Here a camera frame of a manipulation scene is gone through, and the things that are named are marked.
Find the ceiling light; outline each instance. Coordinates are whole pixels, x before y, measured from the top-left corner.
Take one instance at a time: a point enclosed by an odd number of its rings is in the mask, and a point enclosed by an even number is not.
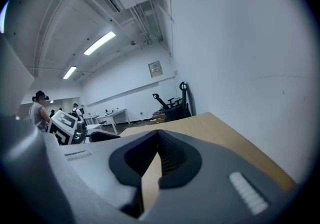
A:
[[[5,32],[5,17],[6,17],[6,8],[8,6],[9,1],[7,1],[7,3],[5,4],[4,8],[1,10],[0,13],[0,33],[4,33]]]
[[[75,66],[71,66],[69,71],[65,74],[64,79],[69,78],[69,76],[77,69]]]
[[[100,47],[102,44],[106,43],[108,40],[112,39],[114,36],[116,36],[113,32],[109,32],[106,35],[104,35],[101,39],[96,41],[90,48],[88,48],[84,54],[90,55],[93,51],[95,51],[98,47]]]

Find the ceiling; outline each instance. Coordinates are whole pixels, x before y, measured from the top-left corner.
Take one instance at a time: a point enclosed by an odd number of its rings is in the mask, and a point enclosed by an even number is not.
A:
[[[37,77],[47,69],[61,69],[55,73],[62,78],[70,66],[77,66],[81,72],[71,78],[81,81],[117,57],[145,47],[146,35],[152,40],[162,37],[150,1],[140,4],[149,26],[144,34],[129,9],[114,12],[105,0],[94,1],[10,0],[5,36],[30,73]],[[90,56],[83,54],[110,31],[114,38]]]

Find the wooden board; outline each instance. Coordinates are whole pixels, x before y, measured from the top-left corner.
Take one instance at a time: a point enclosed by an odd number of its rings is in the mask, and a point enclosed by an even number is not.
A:
[[[289,191],[296,185],[290,176],[266,154],[211,113],[173,122],[127,128],[120,136],[125,137],[155,129],[174,131],[224,146],[266,173],[277,182],[284,191]],[[156,196],[159,189],[157,183],[159,177],[161,177],[161,161],[157,154],[157,157],[154,158],[142,178],[142,194],[145,209],[150,207],[157,198]]]

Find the floor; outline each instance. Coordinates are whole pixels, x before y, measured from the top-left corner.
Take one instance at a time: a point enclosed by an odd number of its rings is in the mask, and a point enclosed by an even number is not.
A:
[[[124,124],[117,124],[116,130],[118,131],[119,134],[121,134],[125,129],[127,128],[132,128],[132,127],[139,127],[139,126],[145,126],[145,125],[151,125],[154,124],[154,122],[150,121],[141,121],[141,122],[135,122],[135,123],[124,123]],[[105,125],[101,127],[102,130],[109,131],[109,132],[114,132],[114,129],[112,125]]]

